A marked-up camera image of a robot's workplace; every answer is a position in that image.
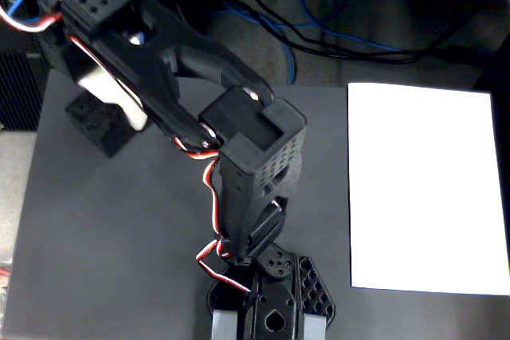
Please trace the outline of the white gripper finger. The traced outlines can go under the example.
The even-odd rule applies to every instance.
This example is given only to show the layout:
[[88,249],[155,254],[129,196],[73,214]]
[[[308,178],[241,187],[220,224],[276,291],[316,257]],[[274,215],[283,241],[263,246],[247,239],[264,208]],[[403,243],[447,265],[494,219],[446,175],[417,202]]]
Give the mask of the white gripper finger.
[[77,83],[104,104],[119,106],[135,131],[142,131],[146,127],[148,116],[141,99],[122,81],[117,82],[104,70],[92,70]]

